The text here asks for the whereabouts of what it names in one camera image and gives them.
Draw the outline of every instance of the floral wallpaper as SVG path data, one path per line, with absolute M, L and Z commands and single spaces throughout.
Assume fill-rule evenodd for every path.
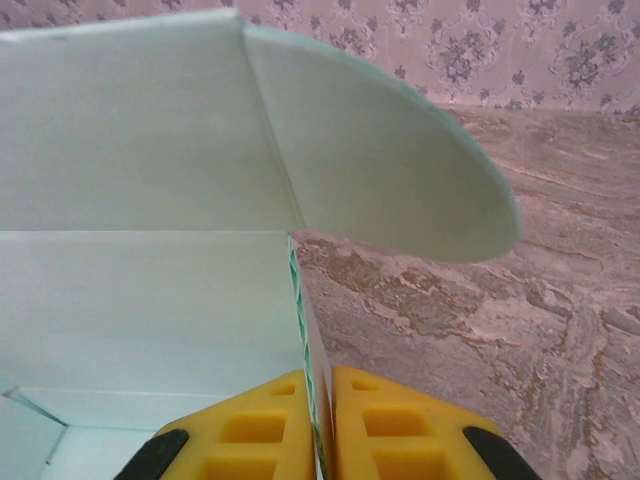
M 640 115 L 640 0 L 0 0 L 0 29 L 212 7 L 364 57 L 436 103 Z

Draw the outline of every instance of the beige marble surface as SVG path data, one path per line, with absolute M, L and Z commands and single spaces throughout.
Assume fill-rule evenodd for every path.
M 496 422 L 546 480 L 640 478 L 640 122 L 456 110 L 523 240 L 450 266 L 300 232 L 331 361 Z

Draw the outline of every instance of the rectangular cutout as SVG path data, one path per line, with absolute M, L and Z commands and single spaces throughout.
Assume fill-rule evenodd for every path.
M 65 427 L 0 396 L 0 478 L 37 480 Z
M 272 480 L 275 458 L 212 457 L 207 480 Z
M 225 443 L 279 443 L 287 420 L 282 414 L 245 413 L 232 417 L 224 426 L 220 441 Z
M 367 409 L 363 420 L 370 437 L 417 437 L 431 434 L 424 416 L 410 408 Z
M 363 382 L 362 380 L 358 380 L 357 378 L 351 382 L 351 388 L 354 390 L 365 390 L 365 391 L 373 391 L 378 390 L 378 387 L 372 385 L 367 382 Z
M 294 393 L 296 393 L 295 384 L 287 383 L 286 385 L 283 385 L 280 388 L 275 389 L 273 392 L 271 392 L 271 395 L 286 396 L 286 395 L 293 395 Z

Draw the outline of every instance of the cardboard box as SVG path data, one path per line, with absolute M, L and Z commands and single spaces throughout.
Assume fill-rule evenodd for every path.
M 0 107 L 3 479 L 112 478 L 303 345 L 330 405 L 295 229 L 460 262 L 519 232 L 454 121 L 234 10 L 2 33 Z

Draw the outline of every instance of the white cardboard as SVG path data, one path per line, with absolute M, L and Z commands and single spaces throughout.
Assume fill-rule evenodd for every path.
M 122 427 L 127 393 L 134 410 L 138 393 L 239 394 L 302 366 L 286 258 L 278 232 L 0 233 L 0 364 L 73 425 Z M 120 401 L 89 419 L 76 405 L 100 392 Z
M 9 378 L 5 378 L 0 375 L 0 395 L 9 393 L 11 390 L 16 388 L 17 385 L 14 381 L 9 380 Z
M 153 433 L 69 427 L 41 480 L 113 480 Z
M 64 426 L 0 397 L 0 478 L 38 480 Z
M 243 51 L 227 10 L 0 35 L 2 230 L 302 226 Z

